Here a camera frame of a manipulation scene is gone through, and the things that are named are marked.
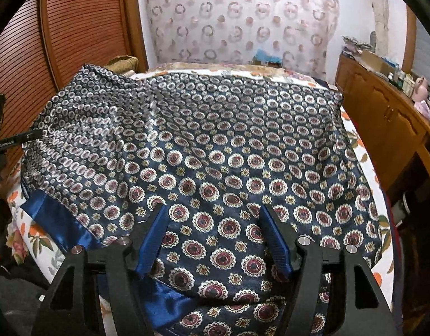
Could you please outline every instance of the metal screw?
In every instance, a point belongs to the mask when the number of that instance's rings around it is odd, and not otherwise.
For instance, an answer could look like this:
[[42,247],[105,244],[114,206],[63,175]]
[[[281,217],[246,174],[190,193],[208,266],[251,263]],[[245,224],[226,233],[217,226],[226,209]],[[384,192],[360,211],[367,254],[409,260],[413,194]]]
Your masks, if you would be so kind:
[[126,245],[129,242],[129,237],[122,236],[117,239],[117,243],[120,245]]
[[81,251],[83,251],[83,247],[81,246],[81,245],[75,245],[73,248],[72,248],[72,254],[75,254],[75,255],[77,255],[77,254],[79,254]]
[[355,245],[346,245],[346,250],[347,252],[351,253],[351,254],[355,254],[357,252],[357,248]]
[[300,243],[301,245],[307,246],[307,245],[310,245],[311,240],[306,236],[301,236],[299,239],[297,239],[297,242]]

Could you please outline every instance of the window blind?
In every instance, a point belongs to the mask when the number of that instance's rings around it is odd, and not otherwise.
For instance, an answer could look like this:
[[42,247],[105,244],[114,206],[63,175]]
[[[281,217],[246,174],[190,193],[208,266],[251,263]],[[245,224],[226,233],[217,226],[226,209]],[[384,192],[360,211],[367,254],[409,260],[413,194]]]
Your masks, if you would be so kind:
[[427,79],[430,86],[430,35],[416,18],[416,48],[412,71]]

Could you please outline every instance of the person's hand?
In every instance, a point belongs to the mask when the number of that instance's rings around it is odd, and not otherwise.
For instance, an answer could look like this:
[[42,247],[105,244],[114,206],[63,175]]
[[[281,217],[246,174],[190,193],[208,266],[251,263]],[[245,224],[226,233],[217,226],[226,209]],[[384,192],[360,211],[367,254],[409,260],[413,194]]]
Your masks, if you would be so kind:
[[6,178],[2,178],[0,180],[0,197],[6,200],[6,195],[8,193],[8,186],[7,186],[7,180]]

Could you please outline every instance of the curtain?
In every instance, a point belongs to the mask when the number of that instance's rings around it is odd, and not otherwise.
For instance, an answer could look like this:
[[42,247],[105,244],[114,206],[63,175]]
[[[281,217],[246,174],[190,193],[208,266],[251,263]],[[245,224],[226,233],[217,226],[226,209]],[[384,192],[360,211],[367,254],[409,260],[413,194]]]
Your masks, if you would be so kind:
[[159,63],[247,64],[258,49],[325,77],[338,0],[147,0]]
[[388,55],[388,0],[372,0],[376,21],[376,54]]

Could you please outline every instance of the louvered wooden door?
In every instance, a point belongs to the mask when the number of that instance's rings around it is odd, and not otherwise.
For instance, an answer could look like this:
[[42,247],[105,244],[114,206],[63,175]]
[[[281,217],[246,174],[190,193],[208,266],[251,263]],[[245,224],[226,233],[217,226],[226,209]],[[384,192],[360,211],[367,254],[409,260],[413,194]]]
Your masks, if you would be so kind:
[[46,0],[49,44],[63,86],[85,63],[129,53],[123,0]]
[[[44,56],[38,19],[38,0],[27,0],[0,35],[0,94],[5,94],[0,137],[27,130],[46,102],[56,93]],[[12,167],[22,149],[7,153]]]
[[[137,0],[27,0],[0,35],[1,137],[27,130],[47,101],[85,63],[117,55],[147,69]],[[21,148],[8,152],[8,167]]]

